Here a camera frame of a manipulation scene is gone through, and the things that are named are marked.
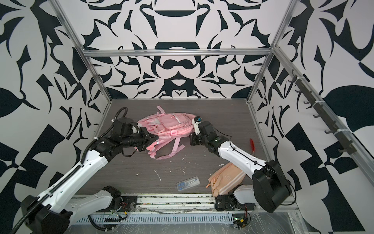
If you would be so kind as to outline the pink school backpack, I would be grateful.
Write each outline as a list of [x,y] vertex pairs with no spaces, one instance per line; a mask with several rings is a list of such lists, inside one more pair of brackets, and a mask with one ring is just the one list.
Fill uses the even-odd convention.
[[[155,160],[166,160],[185,148],[183,144],[180,144],[180,140],[195,132],[193,120],[196,116],[188,113],[166,113],[161,106],[157,109],[159,112],[137,123],[145,127],[150,134],[158,136],[158,139],[146,148],[148,155]],[[172,151],[168,155],[157,157],[157,151],[172,141],[174,142]]]

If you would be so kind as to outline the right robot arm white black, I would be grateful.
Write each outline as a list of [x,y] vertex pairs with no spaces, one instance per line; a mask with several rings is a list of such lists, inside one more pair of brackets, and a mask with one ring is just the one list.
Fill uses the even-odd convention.
[[274,212],[292,194],[293,186],[285,177],[280,164],[252,156],[231,141],[231,136],[216,130],[200,117],[192,120],[195,132],[190,134],[190,145],[202,145],[209,152],[233,163],[252,179],[254,198],[267,212]]

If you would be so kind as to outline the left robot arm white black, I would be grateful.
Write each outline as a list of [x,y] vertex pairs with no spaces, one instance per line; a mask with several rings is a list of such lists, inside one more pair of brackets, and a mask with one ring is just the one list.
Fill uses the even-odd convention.
[[146,127],[127,118],[127,112],[127,107],[120,108],[111,126],[88,144],[81,160],[55,184],[37,197],[27,196],[21,202],[23,216],[12,228],[12,234],[22,225],[35,234],[63,234],[78,216],[79,210],[91,214],[104,209],[102,205],[94,205],[100,199],[104,199],[106,207],[111,205],[115,195],[102,190],[99,198],[88,199],[82,205],[67,210],[68,202],[76,192],[96,172],[122,154],[125,148],[141,152],[158,140],[158,136],[150,133]]

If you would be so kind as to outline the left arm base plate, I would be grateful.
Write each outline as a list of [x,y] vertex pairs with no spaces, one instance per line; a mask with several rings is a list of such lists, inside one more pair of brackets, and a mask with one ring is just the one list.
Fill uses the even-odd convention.
[[99,213],[116,210],[117,212],[130,212],[136,208],[137,196],[121,196],[112,200],[108,208],[99,210]]

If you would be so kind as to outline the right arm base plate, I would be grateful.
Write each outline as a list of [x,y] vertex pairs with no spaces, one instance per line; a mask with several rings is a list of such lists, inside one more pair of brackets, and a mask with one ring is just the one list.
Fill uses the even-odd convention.
[[218,195],[215,198],[214,208],[217,211],[253,211],[254,207],[256,206],[255,203],[245,203],[241,204],[234,195]]

